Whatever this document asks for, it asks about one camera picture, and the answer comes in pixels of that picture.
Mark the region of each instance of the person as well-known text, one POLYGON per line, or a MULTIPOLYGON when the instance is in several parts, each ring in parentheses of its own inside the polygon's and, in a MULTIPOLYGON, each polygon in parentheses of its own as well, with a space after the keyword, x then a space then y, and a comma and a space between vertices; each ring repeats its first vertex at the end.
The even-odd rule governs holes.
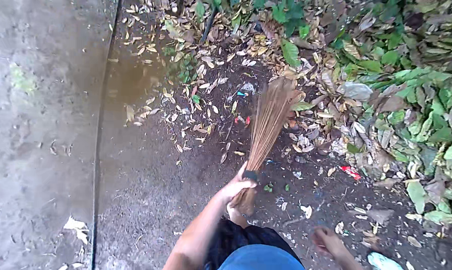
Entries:
MULTIPOLYGON (((271 228, 248 225, 228 203, 243 189, 256 186, 241 181, 246 163, 184 230, 163 270, 280 270, 304 269, 300 259, 271 228), (230 220, 221 219, 227 208, 230 220)), ((343 270, 362 270, 338 236, 327 228, 314 229, 318 250, 332 256, 343 270)))

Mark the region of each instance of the black shorts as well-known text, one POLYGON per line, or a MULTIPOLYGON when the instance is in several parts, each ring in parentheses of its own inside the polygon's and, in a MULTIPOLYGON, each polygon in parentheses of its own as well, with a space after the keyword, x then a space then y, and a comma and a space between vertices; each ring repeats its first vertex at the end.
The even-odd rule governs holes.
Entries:
POLYGON ((254 244, 269 245, 283 249, 301 263, 288 243, 275 230, 254 225, 243 229, 240 225, 236 225, 230 220, 221 219, 211 239, 204 269, 216 270, 233 251, 243 246, 254 244))

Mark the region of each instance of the blue shirt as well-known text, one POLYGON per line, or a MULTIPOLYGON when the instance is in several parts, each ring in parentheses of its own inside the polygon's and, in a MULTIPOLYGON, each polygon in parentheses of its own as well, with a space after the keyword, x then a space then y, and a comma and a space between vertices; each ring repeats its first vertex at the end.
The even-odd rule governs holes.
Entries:
POLYGON ((288 252, 265 244, 245 245, 231 253, 218 270, 304 270, 288 252))

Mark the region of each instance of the broom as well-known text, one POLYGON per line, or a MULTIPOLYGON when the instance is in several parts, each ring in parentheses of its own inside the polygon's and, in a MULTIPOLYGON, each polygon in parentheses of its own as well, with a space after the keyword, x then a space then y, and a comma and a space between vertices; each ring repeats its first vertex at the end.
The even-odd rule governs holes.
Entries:
MULTIPOLYGON (((286 115, 290 111, 291 103, 295 102, 298 95, 294 91, 294 81, 285 77, 279 77, 269 83, 263 90, 258 101, 256 119, 253 127, 253 139, 251 152, 243 180, 257 180, 256 171, 273 147, 276 138, 281 131, 286 115)), ((245 188, 230 202, 230 207, 238 209, 241 213, 251 215, 254 210, 253 188, 245 188)))

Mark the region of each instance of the wet ground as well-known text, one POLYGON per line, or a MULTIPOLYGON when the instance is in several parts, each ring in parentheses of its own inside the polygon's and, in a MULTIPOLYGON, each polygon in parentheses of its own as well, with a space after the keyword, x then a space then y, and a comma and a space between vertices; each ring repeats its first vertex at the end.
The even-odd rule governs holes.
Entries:
MULTIPOLYGON (((92 226, 97 114, 113 13, 114 3, 95 1, 17 0, 0 5, 0 269, 89 263, 89 247, 62 227, 70 215, 92 226), (33 93, 11 86, 11 63, 35 82, 33 93)), ((220 157, 233 117, 222 108, 217 132, 204 144, 192 141, 192 150, 185 153, 174 148, 171 126, 162 121, 162 114, 142 126, 125 127, 125 105, 140 107, 157 95, 145 92, 145 85, 151 77, 163 79, 164 70, 142 64, 142 59, 154 59, 147 53, 132 57, 131 48, 120 46, 121 28, 118 33, 112 56, 119 61, 109 63, 101 123, 98 269, 160 269, 187 224, 245 161, 251 127, 232 125, 231 149, 246 155, 229 153, 223 164, 220 157)), ((227 97, 245 82, 259 88, 269 78, 265 68, 226 65, 216 71, 212 78, 229 74, 230 83, 214 89, 211 100, 227 97)), ((254 97, 242 98, 238 108, 249 114, 254 97)), ((339 169, 328 177, 330 168, 345 162, 315 151, 303 156, 306 163, 290 164, 281 157, 281 150, 291 144, 290 132, 295 131, 283 129, 269 156, 274 163, 264 166, 249 222, 277 230, 306 269, 337 268, 315 253, 308 236, 314 226, 333 229, 343 222, 345 244, 370 268, 366 256, 371 249, 361 243, 362 231, 372 230, 376 222, 349 212, 370 204, 373 210, 394 210, 379 226, 378 244, 372 249, 405 269, 406 261, 417 270, 452 269, 452 238, 425 237, 417 221, 404 217, 414 210, 401 183, 391 190, 373 187, 339 169), (304 179, 292 172, 302 172, 304 179), (269 183, 271 193, 262 189, 269 183), (284 202, 288 204, 283 211, 284 202), (313 208, 311 218, 304 218, 300 205, 313 208), (410 245, 407 236, 414 236, 421 248, 410 245)))

